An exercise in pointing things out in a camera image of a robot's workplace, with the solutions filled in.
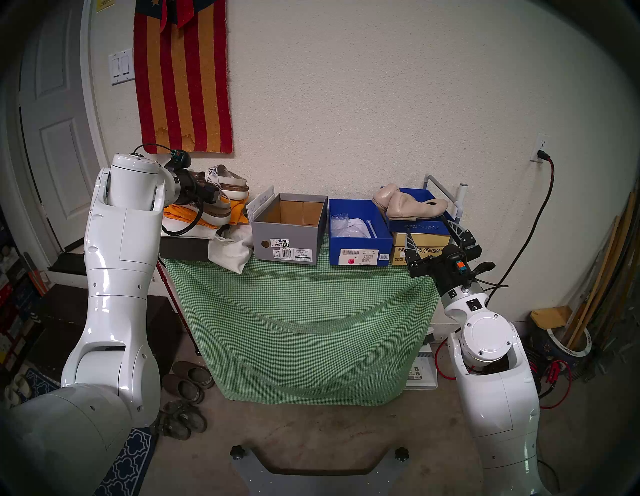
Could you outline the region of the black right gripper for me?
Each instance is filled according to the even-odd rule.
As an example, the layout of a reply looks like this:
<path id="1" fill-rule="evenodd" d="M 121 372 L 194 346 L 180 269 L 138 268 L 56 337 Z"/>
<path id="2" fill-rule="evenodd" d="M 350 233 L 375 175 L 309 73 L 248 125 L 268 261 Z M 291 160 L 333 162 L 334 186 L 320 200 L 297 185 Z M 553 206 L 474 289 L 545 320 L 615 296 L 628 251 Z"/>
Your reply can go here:
<path id="1" fill-rule="evenodd" d="M 449 294 L 456 287 L 468 291 L 477 282 L 478 275 L 495 269 L 495 263 L 482 262 L 471 269 L 469 262 L 478 259 L 482 250 L 475 237 L 469 229 L 450 221 L 446 215 L 441 215 L 441 222 L 449 232 L 450 241 L 436 257 L 430 255 L 422 258 L 411 232 L 406 233 L 404 257 L 409 276 L 431 277 L 440 296 Z"/>

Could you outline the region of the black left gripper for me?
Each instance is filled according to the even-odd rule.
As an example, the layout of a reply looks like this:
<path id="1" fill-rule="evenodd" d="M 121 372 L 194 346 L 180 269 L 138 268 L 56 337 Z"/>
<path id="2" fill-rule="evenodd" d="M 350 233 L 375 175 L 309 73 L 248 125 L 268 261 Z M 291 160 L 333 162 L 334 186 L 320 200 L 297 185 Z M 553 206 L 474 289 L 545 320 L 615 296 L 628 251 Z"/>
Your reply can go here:
<path id="1" fill-rule="evenodd" d="M 175 200 L 175 205 L 183 206 L 192 202 L 217 201 L 220 196 L 220 189 L 217 185 L 206 180 L 197 181 L 197 174 L 189 169 L 176 169 L 179 192 Z"/>

